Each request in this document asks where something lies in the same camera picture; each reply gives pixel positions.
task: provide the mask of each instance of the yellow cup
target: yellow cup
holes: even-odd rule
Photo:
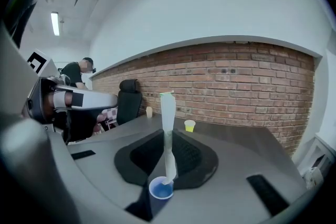
[[[192,121],[192,120],[187,120],[184,122],[185,125],[185,130],[187,132],[193,132],[194,131],[194,127],[195,127],[196,122]]]

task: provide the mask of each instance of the chair backrest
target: chair backrest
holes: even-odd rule
[[[118,125],[124,124],[138,116],[142,94],[138,91],[136,79],[123,80],[118,93]]]

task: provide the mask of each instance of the black cap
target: black cap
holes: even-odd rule
[[[85,58],[83,58],[83,60],[87,60],[93,66],[93,60],[90,57],[85,57]]]

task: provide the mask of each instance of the blue cup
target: blue cup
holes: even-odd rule
[[[163,185],[162,182],[166,179],[165,176],[159,176],[153,179],[149,184],[149,193],[156,199],[167,200],[173,196],[173,184],[171,181],[167,185]]]

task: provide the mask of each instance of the small cup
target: small cup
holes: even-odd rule
[[[185,125],[185,130],[187,132],[193,132],[194,131],[194,127],[195,127],[196,122],[192,121],[192,120],[187,120],[184,122]]]
[[[156,199],[167,200],[173,196],[173,185],[171,181],[167,185],[163,185],[162,182],[166,179],[165,176],[159,176],[153,179],[149,183],[149,193]]]
[[[147,106],[146,114],[148,119],[150,119],[153,116],[153,109],[150,106]]]

